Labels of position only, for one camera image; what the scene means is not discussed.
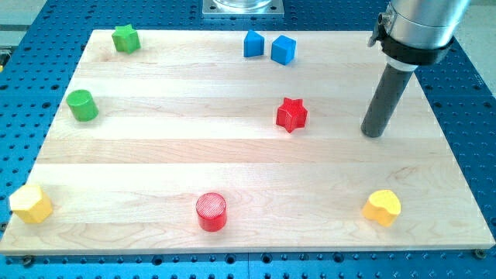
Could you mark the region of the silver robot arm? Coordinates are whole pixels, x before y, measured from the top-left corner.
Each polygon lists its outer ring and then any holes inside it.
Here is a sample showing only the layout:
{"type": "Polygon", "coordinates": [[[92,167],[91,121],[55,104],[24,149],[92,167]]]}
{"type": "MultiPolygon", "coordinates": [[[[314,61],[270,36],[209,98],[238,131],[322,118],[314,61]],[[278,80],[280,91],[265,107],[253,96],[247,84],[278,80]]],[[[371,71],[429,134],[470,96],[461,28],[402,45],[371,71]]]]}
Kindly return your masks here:
{"type": "Polygon", "coordinates": [[[440,62],[453,45],[453,34],[470,0],[391,0],[377,16],[368,41],[377,41],[387,63],[399,71],[440,62]]]}

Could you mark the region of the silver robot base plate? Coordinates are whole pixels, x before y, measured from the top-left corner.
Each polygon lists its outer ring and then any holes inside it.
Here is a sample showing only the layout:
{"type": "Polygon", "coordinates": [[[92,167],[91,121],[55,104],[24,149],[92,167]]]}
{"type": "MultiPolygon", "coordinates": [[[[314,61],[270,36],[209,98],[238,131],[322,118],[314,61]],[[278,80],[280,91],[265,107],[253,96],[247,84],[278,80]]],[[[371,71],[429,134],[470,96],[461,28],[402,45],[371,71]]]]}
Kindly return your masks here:
{"type": "Polygon", "coordinates": [[[282,0],[202,0],[201,4],[207,18],[284,15],[282,0]]]}

